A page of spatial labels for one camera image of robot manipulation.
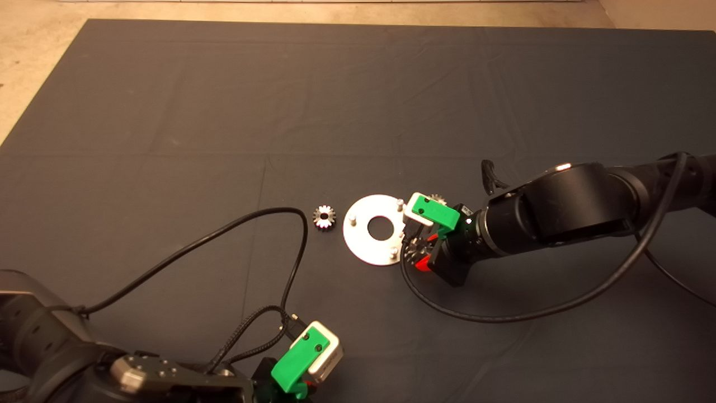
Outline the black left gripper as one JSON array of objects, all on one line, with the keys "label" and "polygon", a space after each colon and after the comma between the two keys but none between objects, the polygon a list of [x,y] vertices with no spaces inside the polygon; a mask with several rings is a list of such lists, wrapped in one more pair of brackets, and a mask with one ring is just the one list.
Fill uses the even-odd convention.
[{"label": "black left gripper", "polygon": [[261,360],[258,364],[253,373],[253,402],[312,402],[311,394],[314,393],[315,383],[305,380],[309,396],[304,400],[297,400],[295,395],[284,392],[272,377],[271,371],[276,363],[276,360]]}]

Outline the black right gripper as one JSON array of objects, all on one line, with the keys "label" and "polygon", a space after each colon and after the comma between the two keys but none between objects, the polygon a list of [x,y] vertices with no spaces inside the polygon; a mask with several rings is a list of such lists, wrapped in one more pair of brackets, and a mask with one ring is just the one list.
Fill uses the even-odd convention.
[{"label": "black right gripper", "polygon": [[431,257],[417,260],[417,270],[434,272],[452,287],[461,287],[481,255],[481,236],[475,221],[460,221],[445,237],[432,234],[426,239],[435,243]]}]

